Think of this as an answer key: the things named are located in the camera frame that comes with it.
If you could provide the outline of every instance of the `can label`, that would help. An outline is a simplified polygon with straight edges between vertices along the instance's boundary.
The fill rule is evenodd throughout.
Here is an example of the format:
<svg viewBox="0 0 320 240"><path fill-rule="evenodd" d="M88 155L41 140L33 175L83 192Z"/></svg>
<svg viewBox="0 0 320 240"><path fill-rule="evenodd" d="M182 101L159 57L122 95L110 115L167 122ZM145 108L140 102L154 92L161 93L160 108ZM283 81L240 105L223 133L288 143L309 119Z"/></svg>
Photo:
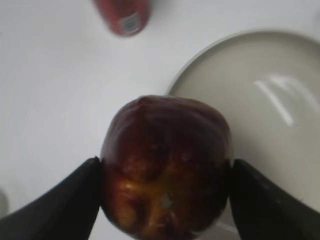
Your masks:
<svg viewBox="0 0 320 240"><path fill-rule="evenodd" d="M131 35L139 31L142 27L139 13L136 12L120 20L120 26L124 35Z"/></svg>

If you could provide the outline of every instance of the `white surface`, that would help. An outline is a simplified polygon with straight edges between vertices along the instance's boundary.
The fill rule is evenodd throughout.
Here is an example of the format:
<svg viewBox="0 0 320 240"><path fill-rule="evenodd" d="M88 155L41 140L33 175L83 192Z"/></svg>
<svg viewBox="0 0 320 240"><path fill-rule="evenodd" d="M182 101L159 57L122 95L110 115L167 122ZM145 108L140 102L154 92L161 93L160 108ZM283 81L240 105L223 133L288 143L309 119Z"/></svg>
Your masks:
<svg viewBox="0 0 320 240"><path fill-rule="evenodd" d="M112 35L90 0L0 0L0 189L12 212L98 155L127 101L163 94L196 53L252 28L320 38L318 0L154 0L146 29ZM100 214L91 240L127 240Z"/></svg>
<svg viewBox="0 0 320 240"><path fill-rule="evenodd" d="M201 52L170 94L218 109L230 125L235 158L320 212L319 80L320 44L289 33L251 32ZM220 221L235 227L231 211ZM219 232L210 237L220 239ZM224 239L239 239L229 235Z"/></svg>

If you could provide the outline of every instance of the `white plate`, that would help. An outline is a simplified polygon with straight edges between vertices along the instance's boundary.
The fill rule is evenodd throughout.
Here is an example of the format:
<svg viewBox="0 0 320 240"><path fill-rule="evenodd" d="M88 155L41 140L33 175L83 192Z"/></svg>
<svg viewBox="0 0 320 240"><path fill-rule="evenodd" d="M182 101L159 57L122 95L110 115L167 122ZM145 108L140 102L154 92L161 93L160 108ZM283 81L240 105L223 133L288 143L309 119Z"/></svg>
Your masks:
<svg viewBox="0 0 320 240"><path fill-rule="evenodd" d="M320 212L316 41L278 31L229 37L188 63L169 94L221 111L231 127L235 157Z"/></svg>

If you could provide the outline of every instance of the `apple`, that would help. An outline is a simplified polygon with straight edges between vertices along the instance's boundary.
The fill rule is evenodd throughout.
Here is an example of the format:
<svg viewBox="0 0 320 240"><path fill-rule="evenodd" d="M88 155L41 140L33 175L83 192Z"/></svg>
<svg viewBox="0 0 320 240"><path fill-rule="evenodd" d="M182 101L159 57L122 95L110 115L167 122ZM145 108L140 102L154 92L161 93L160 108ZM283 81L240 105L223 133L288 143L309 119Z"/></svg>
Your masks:
<svg viewBox="0 0 320 240"><path fill-rule="evenodd" d="M102 208L138 240L191 240L222 213L231 137L225 118L196 100L143 96L114 117L101 151Z"/></svg>

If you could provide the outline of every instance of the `plate rim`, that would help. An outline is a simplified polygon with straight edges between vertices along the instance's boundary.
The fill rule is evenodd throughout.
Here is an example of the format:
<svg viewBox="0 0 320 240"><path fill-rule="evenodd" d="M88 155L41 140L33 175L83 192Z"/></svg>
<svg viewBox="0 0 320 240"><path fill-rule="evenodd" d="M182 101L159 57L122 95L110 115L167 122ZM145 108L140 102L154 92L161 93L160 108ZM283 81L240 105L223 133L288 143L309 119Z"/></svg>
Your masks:
<svg viewBox="0 0 320 240"><path fill-rule="evenodd" d="M167 87L165 91L165 95L174 96L173 91L175 90L178 83L182 80L182 75L190 68L193 67L195 62L204 56L204 54L211 49L219 47L219 45L241 37L246 37L250 35L256 35L256 34L281 34L281 35L287 35L290 37L295 37L299 39L304 39L309 42L313 42L314 44L319 46L320 49L320 38L317 37L314 34L305 33L301 31L296 30L290 30L290 29L284 29L284 28L259 28L259 29L249 29L249 30L243 30L238 31L232 34L229 34L225 37L219 38L218 40L214 41L213 43L209 44L202 50L200 50L197 54L195 54L175 75L173 80L170 82L169 86Z"/></svg>

